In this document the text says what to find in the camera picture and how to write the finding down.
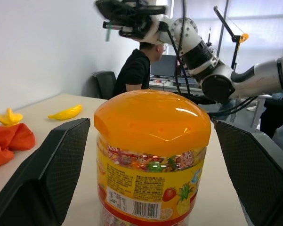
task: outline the yellow banana toy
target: yellow banana toy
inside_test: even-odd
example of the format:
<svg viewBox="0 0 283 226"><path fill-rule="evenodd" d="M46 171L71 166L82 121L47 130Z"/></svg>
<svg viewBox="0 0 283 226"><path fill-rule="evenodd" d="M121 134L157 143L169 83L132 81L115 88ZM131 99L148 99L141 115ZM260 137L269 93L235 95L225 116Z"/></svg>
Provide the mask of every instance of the yellow banana toy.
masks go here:
<svg viewBox="0 0 283 226"><path fill-rule="evenodd" d="M14 114L13 111L8 108L5 114L0 114L0 122L4 126L13 126L18 124L23 119L23 115Z"/></svg>
<svg viewBox="0 0 283 226"><path fill-rule="evenodd" d="M59 113L49 115L48 118L56 120L67 120L77 116L79 113L81 113L82 110L83 107L81 105L76 105L75 107L69 108Z"/></svg>

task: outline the table surface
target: table surface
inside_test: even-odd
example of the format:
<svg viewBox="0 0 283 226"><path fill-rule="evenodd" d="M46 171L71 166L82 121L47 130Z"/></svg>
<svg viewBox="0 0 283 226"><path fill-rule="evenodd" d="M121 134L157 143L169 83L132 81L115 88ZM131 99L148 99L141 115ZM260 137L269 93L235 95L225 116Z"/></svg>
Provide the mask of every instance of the table surface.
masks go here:
<svg viewBox="0 0 283 226"><path fill-rule="evenodd" d="M34 132L37 144L33 150L16 152L13 160L0 166L0 190L18 166L42 144L48 133L63 123L48 120L47 115L81 104L83 105L83 111L76 118L89 117L91 127L86 143L81 175L63 225L99 225L100 201L97 196L96 183L97 130L92 125L93 113L103 102L104 100L101 99L61 94L16 111L23 114L23 123ZM212 129L196 205L191 213L189 225L248 225L236 191L229 178L218 137L214 129Z"/></svg>

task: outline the plastic jar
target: plastic jar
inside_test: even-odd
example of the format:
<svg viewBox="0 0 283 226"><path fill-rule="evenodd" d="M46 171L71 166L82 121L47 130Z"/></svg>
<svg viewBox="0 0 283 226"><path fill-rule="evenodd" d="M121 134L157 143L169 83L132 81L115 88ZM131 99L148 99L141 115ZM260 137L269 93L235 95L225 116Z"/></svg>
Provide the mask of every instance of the plastic jar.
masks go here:
<svg viewBox="0 0 283 226"><path fill-rule="evenodd" d="M187 226L210 119L179 95L121 94L94 114L103 226Z"/></svg>

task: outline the man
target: man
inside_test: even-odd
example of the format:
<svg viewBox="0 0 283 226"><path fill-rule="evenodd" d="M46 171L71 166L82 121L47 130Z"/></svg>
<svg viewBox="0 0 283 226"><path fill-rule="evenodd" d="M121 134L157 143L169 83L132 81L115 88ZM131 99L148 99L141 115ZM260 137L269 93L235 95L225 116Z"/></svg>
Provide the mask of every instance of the man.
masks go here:
<svg viewBox="0 0 283 226"><path fill-rule="evenodd" d="M139 50L134 50L122 67L116 80L113 97L133 90L148 89L151 64L161 59L163 48L163 45L141 42Z"/></svg>
<svg viewBox="0 0 283 226"><path fill-rule="evenodd" d="M283 125L283 92L273 94L272 98L266 100L266 110L260 118L260 131L270 138L274 136L276 129Z"/></svg>

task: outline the black t-shirt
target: black t-shirt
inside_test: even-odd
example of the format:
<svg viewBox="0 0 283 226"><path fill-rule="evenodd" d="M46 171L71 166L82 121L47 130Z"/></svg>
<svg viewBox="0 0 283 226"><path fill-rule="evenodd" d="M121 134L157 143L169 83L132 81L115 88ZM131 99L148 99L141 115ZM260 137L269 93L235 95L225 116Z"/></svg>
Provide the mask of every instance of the black t-shirt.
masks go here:
<svg viewBox="0 0 283 226"><path fill-rule="evenodd" d="M150 83L150 67L149 58L140 50L134 50L117 77L113 97L125 93L127 91L126 84L141 84L141 89L148 89Z"/></svg>

